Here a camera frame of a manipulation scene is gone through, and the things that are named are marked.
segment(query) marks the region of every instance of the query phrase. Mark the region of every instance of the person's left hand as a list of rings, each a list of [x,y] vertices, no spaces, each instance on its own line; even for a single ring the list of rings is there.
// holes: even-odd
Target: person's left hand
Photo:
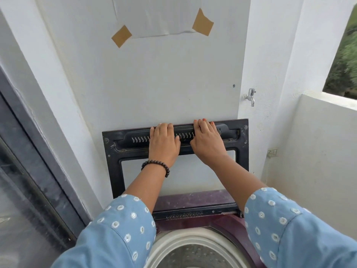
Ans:
[[[180,146],[180,137],[175,138],[172,123],[160,123],[155,129],[150,128],[149,160],[164,162],[170,168],[176,161]]]

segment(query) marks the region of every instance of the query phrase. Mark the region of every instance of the washing machine drum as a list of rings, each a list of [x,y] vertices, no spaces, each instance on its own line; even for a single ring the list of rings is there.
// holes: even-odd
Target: washing machine drum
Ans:
[[[189,228],[160,233],[155,239],[146,267],[251,266],[244,254],[222,234],[209,228]]]

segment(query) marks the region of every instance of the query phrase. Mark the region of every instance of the hand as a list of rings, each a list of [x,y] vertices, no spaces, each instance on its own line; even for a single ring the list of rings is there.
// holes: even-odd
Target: hand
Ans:
[[[150,128],[149,160],[164,162],[170,168],[176,161],[180,146],[180,137],[175,138],[172,123],[160,123],[155,129]]]
[[[212,166],[218,159],[228,157],[226,148],[214,122],[194,120],[194,138],[190,144],[203,163]]]

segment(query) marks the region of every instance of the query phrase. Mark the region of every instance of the person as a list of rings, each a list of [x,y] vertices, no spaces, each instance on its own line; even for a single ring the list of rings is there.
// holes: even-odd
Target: person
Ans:
[[[239,207],[248,237],[271,267],[357,267],[357,242],[314,216],[233,161],[215,124],[194,121],[194,153],[218,176]],[[173,125],[150,129],[149,160],[169,168],[180,151]],[[126,191],[79,235],[52,268],[143,267],[155,239],[151,213],[165,178],[159,164],[147,164]]]

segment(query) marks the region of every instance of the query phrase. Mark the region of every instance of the washing machine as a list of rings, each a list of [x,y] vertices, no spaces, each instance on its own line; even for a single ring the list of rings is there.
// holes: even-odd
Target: washing machine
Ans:
[[[249,170],[248,120],[215,121],[227,153]],[[149,156],[149,127],[102,133],[113,197],[136,178]],[[265,267],[245,229],[243,213],[214,172],[193,153],[193,124],[174,126],[181,140],[153,217],[157,235],[147,268]]]

